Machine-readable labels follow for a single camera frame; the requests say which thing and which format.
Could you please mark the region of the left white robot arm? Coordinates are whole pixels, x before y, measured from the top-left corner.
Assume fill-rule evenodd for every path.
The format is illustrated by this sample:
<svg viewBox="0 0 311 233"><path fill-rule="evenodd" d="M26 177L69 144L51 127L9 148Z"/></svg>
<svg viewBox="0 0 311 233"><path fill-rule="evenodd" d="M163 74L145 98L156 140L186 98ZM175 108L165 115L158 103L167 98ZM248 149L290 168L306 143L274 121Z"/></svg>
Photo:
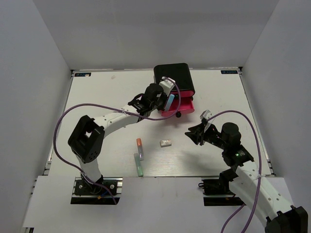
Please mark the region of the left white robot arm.
<svg viewBox="0 0 311 233"><path fill-rule="evenodd" d="M111 133L148 117L154 110L163 110L174 88L173 82L163 80L159 84L150 84L143 94L135 96L120 110L91 118L81 117L68 140L72 152L76 155L82 176L87 180L86 188L97 194L103 187L103 176L99 170L97 157L100 155L103 140Z"/></svg>

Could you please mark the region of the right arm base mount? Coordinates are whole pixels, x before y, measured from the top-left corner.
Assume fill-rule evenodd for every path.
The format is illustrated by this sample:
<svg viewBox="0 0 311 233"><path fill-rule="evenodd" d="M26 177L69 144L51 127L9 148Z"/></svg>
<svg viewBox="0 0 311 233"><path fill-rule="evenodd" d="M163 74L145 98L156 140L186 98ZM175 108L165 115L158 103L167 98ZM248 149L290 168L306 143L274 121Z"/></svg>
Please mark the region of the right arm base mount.
<svg viewBox="0 0 311 233"><path fill-rule="evenodd" d="M204 206L241 206L244 202L229 190L229 182L237 178L237 174L228 169L220 173L218 178L205 178L198 183L203 191Z"/></svg>

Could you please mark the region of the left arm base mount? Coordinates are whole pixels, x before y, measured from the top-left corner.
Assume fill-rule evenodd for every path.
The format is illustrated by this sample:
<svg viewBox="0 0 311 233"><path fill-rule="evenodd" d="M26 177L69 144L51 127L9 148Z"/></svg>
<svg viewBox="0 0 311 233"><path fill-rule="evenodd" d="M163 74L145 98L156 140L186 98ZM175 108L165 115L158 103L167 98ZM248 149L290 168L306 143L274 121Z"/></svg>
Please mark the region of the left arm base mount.
<svg viewBox="0 0 311 233"><path fill-rule="evenodd" d="M71 204L74 205L115 205L121 198L122 178L104 178L102 185L113 195L102 187L89 184L81 177L76 177L73 185Z"/></svg>

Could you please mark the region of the pink drawer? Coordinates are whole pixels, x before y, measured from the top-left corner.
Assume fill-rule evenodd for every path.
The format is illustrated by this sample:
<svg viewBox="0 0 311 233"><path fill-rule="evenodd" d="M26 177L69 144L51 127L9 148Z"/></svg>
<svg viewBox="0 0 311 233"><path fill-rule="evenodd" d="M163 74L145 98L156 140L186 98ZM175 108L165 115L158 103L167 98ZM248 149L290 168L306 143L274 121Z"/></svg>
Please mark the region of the pink drawer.
<svg viewBox="0 0 311 233"><path fill-rule="evenodd" d="M180 95L182 98L189 98L192 97L195 92L192 90L180 91L179 93L177 91L171 91L171 94Z"/></svg>
<svg viewBox="0 0 311 233"><path fill-rule="evenodd" d="M169 111L168 112L161 111L161 116L169 117L170 115L172 115L176 111L178 104L179 104L179 97L175 97ZM191 114L194 111L195 109L193 105L193 97L181 98L181 103L178 111L175 113L175 116L179 118L182 115Z"/></svg>

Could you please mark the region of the light blue glue stick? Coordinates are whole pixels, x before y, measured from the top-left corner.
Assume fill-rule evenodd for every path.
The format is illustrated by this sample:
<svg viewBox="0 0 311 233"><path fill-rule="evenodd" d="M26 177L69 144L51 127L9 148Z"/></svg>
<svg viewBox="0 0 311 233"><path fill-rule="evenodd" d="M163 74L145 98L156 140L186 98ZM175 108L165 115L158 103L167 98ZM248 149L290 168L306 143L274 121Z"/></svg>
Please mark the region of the light blue glue stick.
<svg viewBox="0 0 311 233"><path fill-rule="evenodd" d="M173 94L169 95L169 97L167 99L167 102L166 102L166 105L165 105L165 108L164 108L165 112L169 111L169 109L170 109L170 107L171 107L171 105L172 105L172 103L174 101L174 98L175 98L175 95L173 95Z"/></svg>

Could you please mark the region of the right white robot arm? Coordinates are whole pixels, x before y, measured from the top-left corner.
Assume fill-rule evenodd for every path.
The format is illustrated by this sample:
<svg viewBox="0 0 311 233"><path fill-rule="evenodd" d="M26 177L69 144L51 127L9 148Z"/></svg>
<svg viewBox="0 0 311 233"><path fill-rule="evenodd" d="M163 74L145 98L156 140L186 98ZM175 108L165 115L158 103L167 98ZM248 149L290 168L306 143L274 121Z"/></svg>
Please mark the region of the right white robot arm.
<svg viewBox="0 0 311 233"><path fill-rule="evenodd" d="M222 149L222 157L228 170L219 179L205 180L205 195L232 193L245 205L254 208L267 233L306 233L308 213L303 207L295 207L275 189L268 179L261 176L253 156L241 144L239 127L225 123L221 131L213 124L201 123L190 127L185 135L196 145L210 143Z"/></svg>

